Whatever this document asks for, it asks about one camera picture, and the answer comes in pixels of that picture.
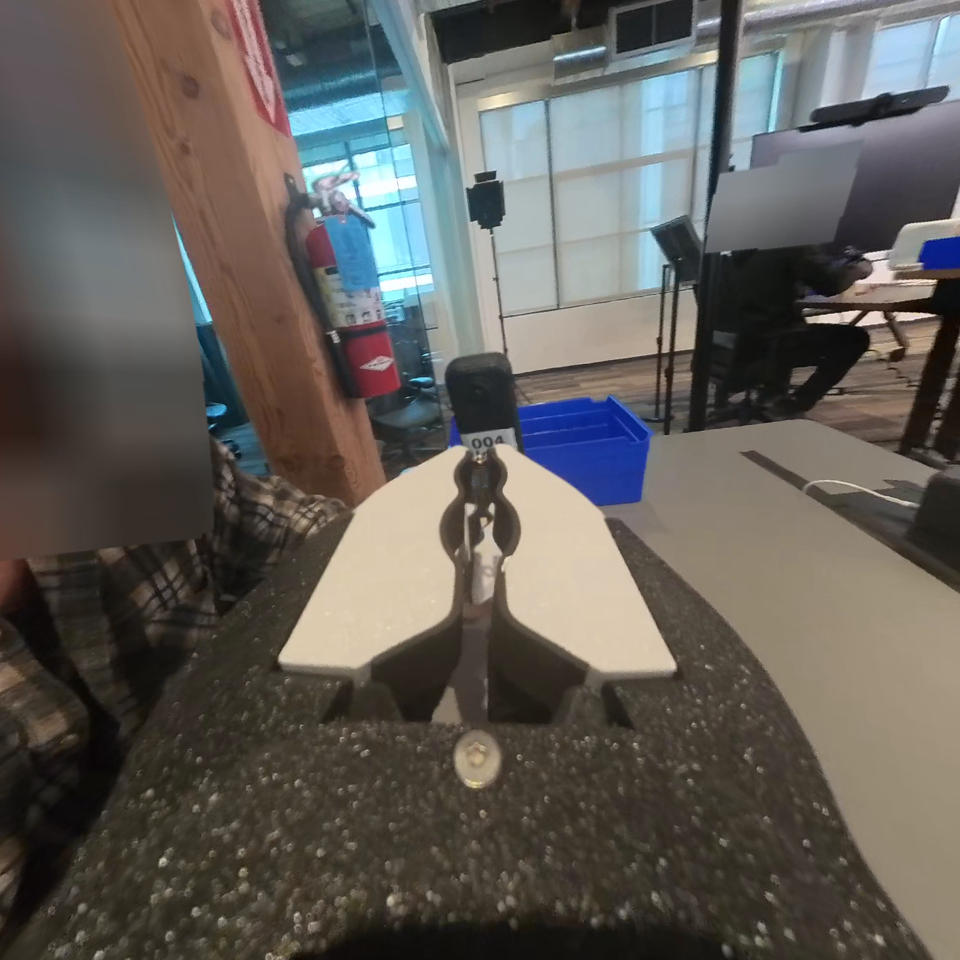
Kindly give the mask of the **person's plaid shirt torso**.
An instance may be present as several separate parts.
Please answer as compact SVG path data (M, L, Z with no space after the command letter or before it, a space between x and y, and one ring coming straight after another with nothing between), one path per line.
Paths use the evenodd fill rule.
M96 554L2 563L2 930L19 927L101 814L127 752Z

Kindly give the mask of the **large dark monitor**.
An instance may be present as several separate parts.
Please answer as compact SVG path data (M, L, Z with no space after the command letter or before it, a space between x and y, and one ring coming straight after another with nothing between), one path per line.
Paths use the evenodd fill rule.
M861 146L857 172L832 242L865 254L889 251L911 223L949 219L959 186L959 102L860 126L792 129L756 134L750 167L773 165L810 149Z

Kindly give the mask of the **red wall sign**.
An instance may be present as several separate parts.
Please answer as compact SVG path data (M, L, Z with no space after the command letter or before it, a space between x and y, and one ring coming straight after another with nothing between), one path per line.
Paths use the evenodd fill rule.
M225 1L224 7L246 72L256 113L273 130L292 139L282 86L258 1Z

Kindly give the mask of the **black office chair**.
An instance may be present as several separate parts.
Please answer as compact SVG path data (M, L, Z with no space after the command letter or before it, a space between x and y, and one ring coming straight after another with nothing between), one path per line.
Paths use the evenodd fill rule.
M366 402L374 438L385 467L411 469L446 447L446 425L436 381L414 376L399 390Z

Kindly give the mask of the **wooden pillar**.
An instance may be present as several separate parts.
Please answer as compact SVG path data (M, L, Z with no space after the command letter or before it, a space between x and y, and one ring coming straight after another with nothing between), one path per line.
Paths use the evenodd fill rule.
M385 474L362 401L344 396L284 239L293 139L257 114L225 2L109 6L178 232L272 470L361 503Z

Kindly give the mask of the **dark grey block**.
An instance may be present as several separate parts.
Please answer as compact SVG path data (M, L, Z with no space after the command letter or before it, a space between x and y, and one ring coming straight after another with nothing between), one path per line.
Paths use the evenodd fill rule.
M930 476L918 504L914 533L926 540L959 545L959 465Z

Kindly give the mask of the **person's left forearm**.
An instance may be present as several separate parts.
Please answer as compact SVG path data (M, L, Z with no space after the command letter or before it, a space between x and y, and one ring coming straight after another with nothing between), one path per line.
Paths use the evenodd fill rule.
M328 522L340 500L246 473L209 440L212 527L192 539L102 550L102 611L117 631L200 632L228 613Z

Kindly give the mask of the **black tablet on stand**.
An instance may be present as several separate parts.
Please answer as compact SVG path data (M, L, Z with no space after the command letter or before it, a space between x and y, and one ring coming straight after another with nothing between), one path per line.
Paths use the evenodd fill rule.
M674 380L680 294L688 289L699 305L703 243L686 214L656 225L651 234L662 255L655 335L654 423L669 436L674 423Z

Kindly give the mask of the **black webcam bar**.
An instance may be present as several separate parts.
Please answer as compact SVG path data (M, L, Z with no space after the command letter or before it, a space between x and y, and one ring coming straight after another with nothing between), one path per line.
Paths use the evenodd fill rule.
M944 102L948 85L925 87L901 93L884 92L869 99L820 106L809 116L810 129L860 126L894 116L916 114Z

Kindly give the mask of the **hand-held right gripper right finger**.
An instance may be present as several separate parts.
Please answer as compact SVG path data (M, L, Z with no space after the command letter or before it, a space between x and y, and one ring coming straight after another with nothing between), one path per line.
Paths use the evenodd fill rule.
M518 523L503 572L506 612L587 679L662 679L677 662L602 510L510 446L495 449Z

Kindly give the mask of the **wooden table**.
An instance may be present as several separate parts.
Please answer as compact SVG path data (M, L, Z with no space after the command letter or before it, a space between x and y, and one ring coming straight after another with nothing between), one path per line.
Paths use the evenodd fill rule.
M958 380L950 393L946 389L950 375L958 373L959 270L900 271L890 281L860 284L837 296L806 296L799 305L812 315L914 314L937 320L897 451L929 466L957 464Z

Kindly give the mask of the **red fire extinguisher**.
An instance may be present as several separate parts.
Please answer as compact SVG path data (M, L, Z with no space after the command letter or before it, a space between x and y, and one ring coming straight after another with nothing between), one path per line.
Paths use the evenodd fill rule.
M353 170L316 178L301 189L284 175L284 239L343 395L366 402L400 389L378 264L372 216L354 198Z

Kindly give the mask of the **white and blue device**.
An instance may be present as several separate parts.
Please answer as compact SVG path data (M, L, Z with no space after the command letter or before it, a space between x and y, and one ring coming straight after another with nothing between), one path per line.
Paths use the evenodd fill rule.
M915 274L958 269L959 219L906 223L887 256L891 272Z

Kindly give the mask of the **black light panel on stand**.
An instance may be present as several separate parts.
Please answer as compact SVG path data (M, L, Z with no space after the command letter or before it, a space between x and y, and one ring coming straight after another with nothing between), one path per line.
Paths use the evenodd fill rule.
M496 238L496 231L501 227L506 212L504 183L498 178L496 171L474 174L474 183L465 188L465 197L470 222L478 226L488 236L502 353L506 358L509 358Z

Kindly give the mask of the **black pole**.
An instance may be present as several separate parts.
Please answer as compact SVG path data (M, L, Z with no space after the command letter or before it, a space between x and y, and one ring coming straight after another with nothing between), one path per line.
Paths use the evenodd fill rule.
M720 176L727 173L730 166L744 18L744 1L720 2L712 131L705 190L706 221L711 216ZM702 431L706 427L717 300L715 287L720 258L720 253L706 251L701 258L686 426L688 433Z

